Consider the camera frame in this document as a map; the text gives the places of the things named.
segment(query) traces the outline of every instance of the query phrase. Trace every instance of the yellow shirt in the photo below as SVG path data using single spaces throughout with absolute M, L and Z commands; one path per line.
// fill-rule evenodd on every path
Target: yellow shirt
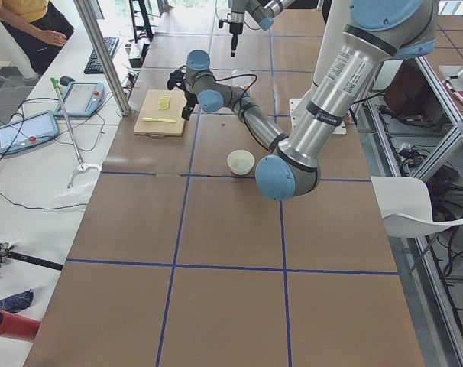
M 49 0 L 0 0 L 0 8 L 4 6 L 31 23 L 45 16 L 48 2 Z

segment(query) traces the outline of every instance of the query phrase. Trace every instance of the black pants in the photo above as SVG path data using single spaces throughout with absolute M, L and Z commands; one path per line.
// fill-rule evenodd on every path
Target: black pants
M 2 23 L 30 59 L 33 70 L 40 75 L 43 74 L 62 47 L 45 44 L 43 41 L 19 31 L 7 23 Z M 48 3 L 48 11 L 45 16 L 37 21 L 32 21 L 31 24 L 43 30 L 63 33 L 67 38 L 73 33 L 72 25 L 51 2 Z

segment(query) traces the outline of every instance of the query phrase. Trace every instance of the red cylinder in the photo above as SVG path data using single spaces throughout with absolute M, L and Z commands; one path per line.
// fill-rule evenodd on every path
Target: red cylinder
M 4 338 L 33 342 L 40 321 L 0 310 L 0 336 Z

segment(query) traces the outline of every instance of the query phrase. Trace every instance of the tablet device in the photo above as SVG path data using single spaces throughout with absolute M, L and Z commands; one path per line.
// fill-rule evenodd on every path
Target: tablet device
M 0 126 L 0 154 L 11 154 L 49 141 L 58 135 L 58 126 L 51 111 L 38 113 Z
M 69 117 L 74 119 L 87 119 L 91 117 L 101 105 L 104 96 L 104 84 L 70 82 L 66 86 L 62 100 Z M 63 118 L 60 105 L 55 109 L 54 115 Z

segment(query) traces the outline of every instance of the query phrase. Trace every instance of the person's hand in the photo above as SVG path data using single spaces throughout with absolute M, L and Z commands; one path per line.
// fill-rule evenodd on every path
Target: person's hand
M 58 47 L 62 47 L 67 41 L 65 34 L 50 30 L 40 30 L 37 38 L 45 44 L 52 44 Z

